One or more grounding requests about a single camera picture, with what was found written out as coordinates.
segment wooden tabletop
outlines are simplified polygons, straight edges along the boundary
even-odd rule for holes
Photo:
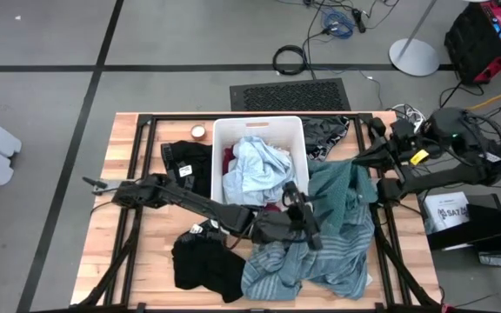
[[[312,115],[315,113],[337,114],[337,112],[301,112],[302,115]],[[393,112],[382,111],[371,113],[375,117],[380,117],[386,124],[390,124],[396,118]],[[105,155],[101,178],[126,178],[138,114],[140,113],[117,113]],[[244,115],[244,113],[234,112],[233,115]],[[160,144],[174,143],[179,140],[190,141],[190,128],[197,123],[203,124],[207,129],[207,139],[201,143],[212,144],[213,122],[160,120],[157,123],[157,135],[152,151],[150,173],[165,173],[164,162],[161,159],[159,150]],[[145,127],[135,177],[140,177],[142,172],[142,160],[145,153],[144,147],[146,146],[147,134],[148,127]],[[368,137],[366,135],[364,137],[367,138],[366,144],[368,146]],[[351,125],[348,135],[331,150],[327,160],[344,160],[354,157],[357,153],[357,136],[355,128]],[[111,195],[98,196],[94,205],[108,202],[110,198]],[[417,199],[414,195],[407,196],[402,203],[418,210]],[[119,211],[120,209],[117,206],[109,204],[103,206],[91,216],[71,303],[78,303],[88,296],[110,265]],[[440,299],[438,279],[424,233],[422,218],[415,212],[400,207],[394,208],[393,212],[405,265],[428,294],[438,301]],[[379,214],[381,223],[384,223],[386,219],[383,211],[380,210]],[[129,216],[127,223],[129,226],[132,217],[132,215]],[[226,304],[222,301],[220,295],[208,291],[204,287],[198,287],[194,290],[180,290],[175,287],[173,281],[174,271],[170,251],[173,243],[180,234],[188,230],[193,223],[201,223],[202,221],[204,221],[204,217],[177,206],[165,206],[159,210],[144,208],[137,247],[136,266],[130,293],[130,308],[135,308],[139,302],[147,303],[147,308],[149,309],[201,310],[249,308],[373,309],[374,303],[385,303],[374,240],[371,243],[367,258],[368,271],[373,278],[373,282],[366,288],[364,296],[357,301],[337,297],[331,291],[310,282],[304,282],[304,287],[297,299],[289,302],[258,302],[241,298],[234,303]],[[127,234],[130,231],[129,226],[126,230]],[[388,230],[386,226],[383,226],[383,229],[387,236]],[[251,253],[251,242],[242,241],[235,251],[242,257],[249,256]],[[388,264],[394,297],[396,298],[396,303],[401,303],[397,274],[390,260],[388,260]],[[116,302],[120,298],[123,277],[124,266],[117,276],[117,285],[115,288]]]

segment black cloth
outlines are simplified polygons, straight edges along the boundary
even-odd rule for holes
[[[349,118],[301,117],[303,121],[304,145],[309,160],[324,161],[331,148],[347,135]]]
[[[162,143],[162,159],[169,178],[200,196],[210,197],[212,172],[212,146],[201,143],[178,141]]]
[[[191,290],[203,285],[222,295],[225,303],[243,296],[241,278],[244,259],[227,250],[219,231],[185,233],[173,244],[175,286]]]

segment white laundry basket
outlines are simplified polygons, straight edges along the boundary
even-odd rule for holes
[[[295,166],[297,187],[308,193],[309,171],[301,119],[298,117],[222,118],[214,122],[211,199],[224,202],[222,163],[224,149],[246,136],[261,137],[266,144],[288,150]]]

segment gray floor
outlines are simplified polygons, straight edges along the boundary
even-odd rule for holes
[[[363,10],[371,4],[370,0],[354,2]],[[0,0],[0,65],[93,65],[114,3]],[[313,42],[313,60],[387,64],[389,46],[409,35],[426,5],[401,0],[375,30],[345,41]],[[463,1],[440,0],[418,34],[437,49],[441,63],[449,63],[442,45],[444,33],[464,6]],[[370,25],[387,11],[378,4]],[[274,0],[130,0],[119,17],[106,63],[270,63],[280,46],[304,40],[313,15],[314,11],[304,6]],[[291,57],[284,60],[297,61]],[[377,85],[355,70],[338,75],[317,73],[319,78],[343,78],[353,110],[409,103],[430,114],[438,106],[441,90],[456,84],[450,71],[423,78],[395,70],[364,74],[380,82],[382,103],[377,99]],[[0,312],[17,308],[90,77],[91,72],[0,73],[0,124],[23,141],[16,173],[8,185],[0,187]],[[230,110],[230,85],[309,78],[306,73],[281,77],[273,71],[104,72],[32,309],[69,304],[93,202],[80,178],[99,175],[115,112]],[[500,94],[501,74],[485,85],[484,91],[483,97],[458,91],[449,105],[467,107]],[[501,114],[497,120],[501,123]],[[496,192],[501,200],[501,190],[479,186],[460,189],[469,194]],[[501,269],[478,264],[471,250],[437,251],[433,256],[448,303],[496,294],[468,308],[501,311]]]

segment yellow label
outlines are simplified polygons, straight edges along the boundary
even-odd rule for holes
[[[411,163],[413,163],[413,165],[417,165],[417,164],[421,163],[421,161],[423,161],[427,156],[428,156],[428,152],[426,152],[426,150],[420,150],[409,161],[411,161]]]

